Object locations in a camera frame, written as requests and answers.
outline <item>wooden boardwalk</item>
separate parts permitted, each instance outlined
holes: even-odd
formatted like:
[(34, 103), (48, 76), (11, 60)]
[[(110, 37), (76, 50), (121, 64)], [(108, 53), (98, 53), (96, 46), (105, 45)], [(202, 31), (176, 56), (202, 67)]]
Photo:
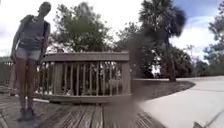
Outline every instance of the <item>wooden boardwalk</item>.
[(18, 98), (0, 95), (0, 128), (164, 128), (134, 106), (35, 102), (36, 119), (17, 122)]

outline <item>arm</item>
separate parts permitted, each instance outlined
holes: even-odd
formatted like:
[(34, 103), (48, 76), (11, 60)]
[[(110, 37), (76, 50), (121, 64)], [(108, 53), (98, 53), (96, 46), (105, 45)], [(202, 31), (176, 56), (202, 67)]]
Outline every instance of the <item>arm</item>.
[(43, 48), (41, 50), (41, 57), (43, 57), (44, 54), (46, 53), (46, 50), (47, 50), (47, 47), (48, 47), (48, 38), (49, 38), (49, 35), (50, 35), (50, 31), (51, 31), (51, 26), (49, 24), (48, 28), (47, 28), (47, 31), (46, 31), (46, 34), (44, 36)]
[(29, 19), (30, 15), (27, 15), (26, 17), (24, 17), (20, 22), (20, 25), (19, 25), (19, 28), (14, 36), (14, 39), (13, 39), (13, 44), (12, 44), (12, 49), (11, 49), (11, 52), (13, 53), (15, 48), (16, 48), (16, 45), (19, 41), (19, 38), (20, 38), (20, 35), (25, 27), (25, 23), (27, 22), (27, 20)]

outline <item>person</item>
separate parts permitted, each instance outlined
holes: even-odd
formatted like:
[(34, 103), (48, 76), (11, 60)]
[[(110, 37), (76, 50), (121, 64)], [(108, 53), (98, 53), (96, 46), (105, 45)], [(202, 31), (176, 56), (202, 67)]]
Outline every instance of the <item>person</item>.
[(14, 36), (11, 49), (11, 59), (15, 63), (16, 86), (21, 104), (21, 118), (33, 119), (33, 96), (35, 89), (35, 75), (47, 49), (50, 24), (44, 20), (51, 10), (49, 2), (43, 2), (38, 10), (38, 15), (27, 15), (20, 22)]

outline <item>concrete path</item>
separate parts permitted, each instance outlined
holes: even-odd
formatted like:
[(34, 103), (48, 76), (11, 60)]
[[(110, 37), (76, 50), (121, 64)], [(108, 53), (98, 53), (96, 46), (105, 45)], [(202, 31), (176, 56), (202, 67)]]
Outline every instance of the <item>concrete path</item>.
[(224, 77), (185, 79), (192, 89), (145, 101), (140, 107), (167, 128), (224, 128)]

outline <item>wooden railing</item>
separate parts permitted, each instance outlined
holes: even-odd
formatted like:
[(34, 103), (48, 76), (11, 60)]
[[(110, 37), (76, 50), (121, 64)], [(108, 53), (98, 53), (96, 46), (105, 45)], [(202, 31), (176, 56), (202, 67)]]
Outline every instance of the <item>wooden railing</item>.
[[(14, 65), (8, 58), (0, 64), (0, 90), (16, 94)], [(37, 70), (36, 98), (103, 103), (131, 96), (127, 52), (48, 54)]]

